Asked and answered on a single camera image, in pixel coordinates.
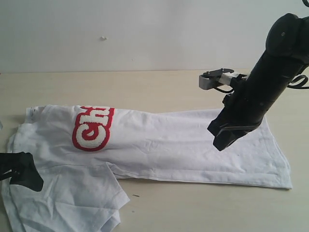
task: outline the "white wall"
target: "white wall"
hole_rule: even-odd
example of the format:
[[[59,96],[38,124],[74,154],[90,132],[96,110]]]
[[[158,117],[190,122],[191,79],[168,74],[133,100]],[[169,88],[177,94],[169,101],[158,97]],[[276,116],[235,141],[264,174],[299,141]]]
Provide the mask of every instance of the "white wall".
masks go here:
[[[0,73],[251,68],[288,12],[305,17],[309,8],[301,0],[1,0]]]

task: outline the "beige tabletop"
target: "beige tabletop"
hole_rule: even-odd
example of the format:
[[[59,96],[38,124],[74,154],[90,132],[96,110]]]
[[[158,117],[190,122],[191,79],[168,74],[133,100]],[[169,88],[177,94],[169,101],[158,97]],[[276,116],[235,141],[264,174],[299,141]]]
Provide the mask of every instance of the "beige tabletop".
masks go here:
[[[224,94],[198,88],[201,72],[1,74],[0,152],[23,123],[25,109],[36,105],[107,105],[153,113],[221,108]],[[120,180],[131,201],[120,210],[114,232],[308,232],[307,99],[308,90],[287,89],[267,114],[291,165],[292,190]],[[11,231],[2,201],[0,231]]]

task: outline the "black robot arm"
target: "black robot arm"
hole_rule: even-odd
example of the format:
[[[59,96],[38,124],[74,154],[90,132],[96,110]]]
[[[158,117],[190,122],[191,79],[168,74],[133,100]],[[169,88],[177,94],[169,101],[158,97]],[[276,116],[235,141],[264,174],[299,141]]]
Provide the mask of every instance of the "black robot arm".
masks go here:
[[[202,89],[218,89],[224,84],[233,88],[223,100],[223,110],[208,126],[215,137],[213,145],[221,151],[256,129],[287,87],[307,88],[303,85],[308,78],[298,75],[308,66],[309,17],[286,14],[270,29],[266,49],[249,75],[232,76],[234,71],[226,69],[201,75]],[[301,79],[300,84],[291,85]]]

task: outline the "red printed logo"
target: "red printed logo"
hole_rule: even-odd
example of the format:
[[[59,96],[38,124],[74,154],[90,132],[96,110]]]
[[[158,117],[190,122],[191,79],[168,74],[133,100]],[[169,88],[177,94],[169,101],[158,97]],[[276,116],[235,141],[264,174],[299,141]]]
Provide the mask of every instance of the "red printed logo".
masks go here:
[[[114,108],[82,106],[86,112],[77,115],[72,141],[76,148],[84,151],[98,151],[110,139],[110,127]]]

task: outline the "white t-shirt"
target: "white t-shirt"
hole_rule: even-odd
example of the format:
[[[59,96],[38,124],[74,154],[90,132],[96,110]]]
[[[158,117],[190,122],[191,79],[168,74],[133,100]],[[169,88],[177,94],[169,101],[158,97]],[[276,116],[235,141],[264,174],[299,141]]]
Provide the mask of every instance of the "white t-shirt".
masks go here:
[[[219,112],[151,114],[78,105],[27,109],[9,152],[32,153],[44,187],[36,193],[4,181],[2,195],[7,211],[14,212],[8,213],[12,226],[19,220],[27,232],[48,231],[44,226],[111,231],[120,221],[119,208],[128,201],[116,178],[290,189],[289,163],[266,120],[219,152],[207,130]],[[35,206],[24,203],[27,199]]]

